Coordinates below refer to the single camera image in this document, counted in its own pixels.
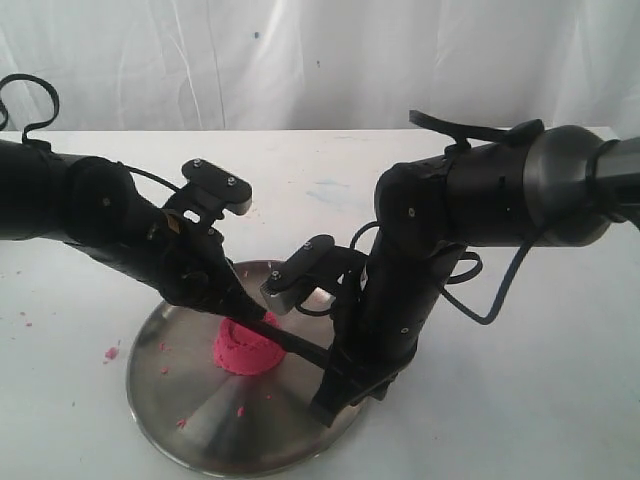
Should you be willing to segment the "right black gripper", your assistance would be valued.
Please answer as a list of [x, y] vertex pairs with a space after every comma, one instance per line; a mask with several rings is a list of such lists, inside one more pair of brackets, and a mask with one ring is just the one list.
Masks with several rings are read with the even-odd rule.
[[347, 407], [367, 396], [383, 397], [417, 351], [424, 323], [460, 259], [447, 244], [425, 258], [412, 258], [388, 239], [377, 239], [363, 272], [367, 280], [339, 349], [331, 349], [309, 411], [331, 427]]

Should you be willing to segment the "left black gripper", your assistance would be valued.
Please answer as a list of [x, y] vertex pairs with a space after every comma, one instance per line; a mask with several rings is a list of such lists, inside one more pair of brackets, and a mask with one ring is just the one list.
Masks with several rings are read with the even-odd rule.
[[171, 305], [233, 320], [265, 316], [265, 308], [240, 287], [220, 235], [209, 236], [174, 212], [148, 207], [122, 223], [116, 241], [86, 246], [84, 253], [151, 287]]

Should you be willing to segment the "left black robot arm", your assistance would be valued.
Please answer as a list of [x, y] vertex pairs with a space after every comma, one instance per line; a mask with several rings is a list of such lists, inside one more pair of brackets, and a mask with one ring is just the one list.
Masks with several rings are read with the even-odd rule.
[[261, 319], [215, 229], [225, 212], [245, 214], [251, 186], [204, 160], [182, 167], [186, 184], [157, 207], [132, 169], [96, 156], [1, 144], [1, 237], [62, 242], [156, 290], [174, 306]]

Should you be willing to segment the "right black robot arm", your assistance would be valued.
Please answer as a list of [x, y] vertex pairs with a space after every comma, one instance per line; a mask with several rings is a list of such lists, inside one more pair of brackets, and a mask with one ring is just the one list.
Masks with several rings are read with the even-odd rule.
[[487, 325], [532, 248], [586, 246], [614, 223], [639, 220], [637, 139], [533, 121], [477, 147], [464, 134], [453, 140], [441, 156], [396, 164], [377, 182], [376, 237], [344, 277], [330, 360], [310, 404], [324, 425], [385, 396], [473, 248], [516, 251], [490, 310], [474, 315]]

